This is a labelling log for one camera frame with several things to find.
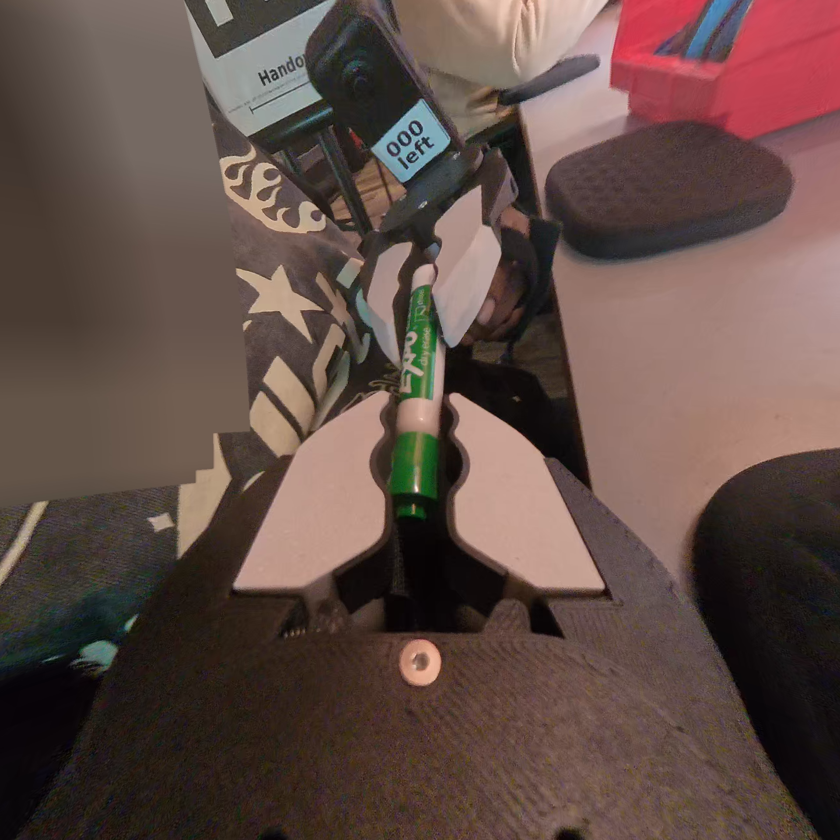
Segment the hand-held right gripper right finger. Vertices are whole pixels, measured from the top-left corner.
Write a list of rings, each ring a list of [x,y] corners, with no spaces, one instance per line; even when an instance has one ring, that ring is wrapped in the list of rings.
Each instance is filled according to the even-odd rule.
[[[448,493],[458,598],[488,616],[513,599],[592,598],[607,587],[548,461],[515,428],[461,394],[445,399],[461,470]]]

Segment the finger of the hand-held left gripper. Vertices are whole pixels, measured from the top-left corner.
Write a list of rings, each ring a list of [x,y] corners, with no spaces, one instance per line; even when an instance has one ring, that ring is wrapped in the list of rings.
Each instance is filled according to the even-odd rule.
[[[493,229],[484,224],[480,197],[460,197],[436,222],[434,305],[441,330],[466,332],[487,299],[501,258]]]
[[[412,244],[387,246],[381,253],[363,258],[356,308],[373,333],[385,357],[393,364],[403,362],[403,347],[397,338],[394,304],[400,290],[400,271],[412,254]]]

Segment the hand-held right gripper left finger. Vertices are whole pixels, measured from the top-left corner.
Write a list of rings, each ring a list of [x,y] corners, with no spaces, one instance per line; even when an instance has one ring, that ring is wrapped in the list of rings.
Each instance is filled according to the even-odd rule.
[[[235,593],[298,596],[314,609],[336,592],[336,571],[380,544],[386,503],[372,458],[391,405],[391,394],[375,393],[299,447],[234,580]]]

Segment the green white marker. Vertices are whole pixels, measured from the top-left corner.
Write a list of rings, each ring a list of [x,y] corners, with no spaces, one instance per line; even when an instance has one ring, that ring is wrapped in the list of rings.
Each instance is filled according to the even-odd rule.
[[[388,490],[395,517],[426,521],[438,502],[445,344],[434,306],[436,268],[420,266],[408,300]]]

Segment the red plastic bin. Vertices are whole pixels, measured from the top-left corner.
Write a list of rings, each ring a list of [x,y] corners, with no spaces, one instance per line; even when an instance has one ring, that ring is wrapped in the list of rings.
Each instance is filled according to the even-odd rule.
[[[839,2],[624,2],[610,84],[630,114],[751,140],[839,109]]]

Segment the person's left hand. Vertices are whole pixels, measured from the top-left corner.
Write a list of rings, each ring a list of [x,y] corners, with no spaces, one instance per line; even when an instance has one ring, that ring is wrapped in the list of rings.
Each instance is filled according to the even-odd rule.
[[[538,217],[525,217],[523,226],[526,231],[501,226],[499,264],[486,299],[460,345],[489,341],[512,346],[531,321],[548,310],[560,226]]]

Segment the printed marker sign board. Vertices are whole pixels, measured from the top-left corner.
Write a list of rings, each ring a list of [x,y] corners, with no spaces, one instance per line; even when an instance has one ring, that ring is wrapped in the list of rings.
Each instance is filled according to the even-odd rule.
[[[322,105],[305,51],[334,1],[184,1],[204,85],[254,137]]]

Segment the black office chair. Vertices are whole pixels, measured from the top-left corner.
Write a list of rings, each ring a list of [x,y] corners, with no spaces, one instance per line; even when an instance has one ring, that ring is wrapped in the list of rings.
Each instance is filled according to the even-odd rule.
[[[535,78],[500,91],[498,103],[510,107],[529,101],[597,70],[600,65],[596,54],[567,56]]]

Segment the black dimpled pad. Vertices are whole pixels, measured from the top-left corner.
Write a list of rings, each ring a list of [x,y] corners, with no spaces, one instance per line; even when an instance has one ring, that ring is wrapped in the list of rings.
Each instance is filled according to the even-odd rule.
[[[773,458],[709,500],[696,598],[778,775],[839,838],[839,450]]]
[[[545,205],[564,242],[600,261],[740,235],[781,215],[795,179],[761,145],[699,122],[652,124],[556,161]]]

